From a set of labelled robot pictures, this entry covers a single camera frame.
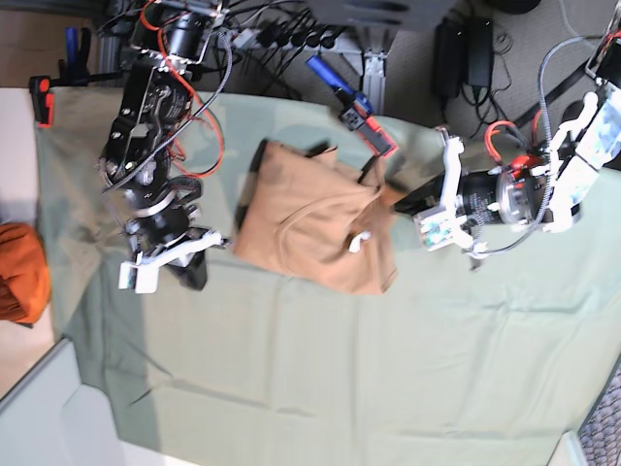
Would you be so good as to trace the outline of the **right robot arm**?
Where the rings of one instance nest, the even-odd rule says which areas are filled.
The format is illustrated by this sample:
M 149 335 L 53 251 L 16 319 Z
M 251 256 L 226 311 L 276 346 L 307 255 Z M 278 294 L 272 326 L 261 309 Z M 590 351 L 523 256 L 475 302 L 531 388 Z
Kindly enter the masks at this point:
M 122 231 L 131 256 L 120 265 L 121 289 L 153 293 L 167 268 L 183 286 L 200 291 L 208 280 L 207 250 L 226 242 L 192 223 L 203 192 L 200 175 L 171 174 L 180 162 L 180 133 L 210 113 L 185 75 L 203 60 L 226 6 L 145 1 L 137 12 L 129 40 L 136 56 L 99 162 L 104 198 L 117 196 L 129 210 Z

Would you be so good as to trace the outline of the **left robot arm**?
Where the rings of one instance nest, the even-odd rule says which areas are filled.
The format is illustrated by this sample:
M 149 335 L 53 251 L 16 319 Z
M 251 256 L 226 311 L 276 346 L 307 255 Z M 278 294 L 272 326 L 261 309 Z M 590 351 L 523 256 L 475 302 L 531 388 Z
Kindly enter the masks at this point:
M 499 120 L 483 138 L 493 166 L 467 173 L 462 141 L 444 137 L 443 172 L 393 205 L 413 219 L 429 251 L 455 245 L 472 259 L 516 249 L 536 231 L 560 233 L 577 221 L 603 167 L 620 153 L 620 28 L 611 26 L 586 61 L 595 88 L 550 124 L 544 72 L 559 46 L 539 66 L 539 111 L 526 139 L 517 125 Z

